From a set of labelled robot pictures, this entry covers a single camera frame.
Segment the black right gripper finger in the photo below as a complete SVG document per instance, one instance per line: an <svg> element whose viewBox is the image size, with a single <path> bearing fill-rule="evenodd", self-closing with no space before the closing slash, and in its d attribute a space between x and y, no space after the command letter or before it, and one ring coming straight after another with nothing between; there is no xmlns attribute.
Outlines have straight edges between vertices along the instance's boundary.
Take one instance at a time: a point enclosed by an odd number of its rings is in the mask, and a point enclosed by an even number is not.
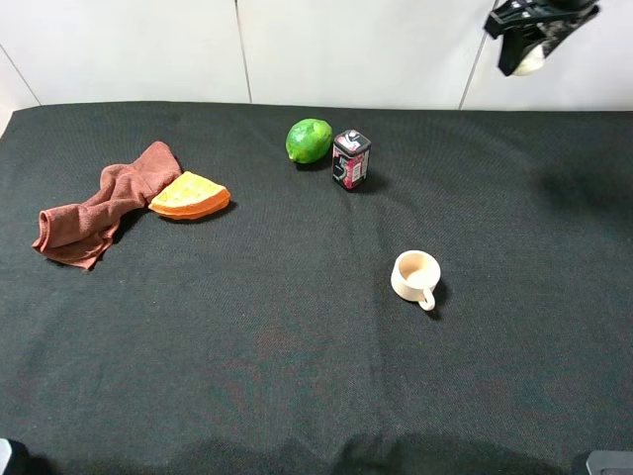
<svg viewBox="0 0 633 475"><path fill-rule="evenodd" d="M540 43L545 59L570 35L599 13L598 4L546 4L542 7L543 19L538 22L538 30L544 40Z"/></svg>
<svg viewBox="0 0 633 475"><path fill-rule="evenodd" d="M525 56L542 42L542 33L538 26L515 25L503 27L501 51L498 68L505 76L512 76L512 72Z"/></svg>

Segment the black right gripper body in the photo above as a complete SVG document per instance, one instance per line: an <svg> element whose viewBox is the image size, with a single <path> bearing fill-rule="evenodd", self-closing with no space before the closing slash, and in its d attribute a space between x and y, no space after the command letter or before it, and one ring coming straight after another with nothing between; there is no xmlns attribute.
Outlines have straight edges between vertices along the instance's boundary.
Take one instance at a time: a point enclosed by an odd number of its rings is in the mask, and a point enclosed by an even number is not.
<svg viewBox="0 0 633 475"><path fill-rule="evenodd" d="M597 1L505 1L491 10L484 29L497 39L515 28L585 20L599 10Z"/></svg>

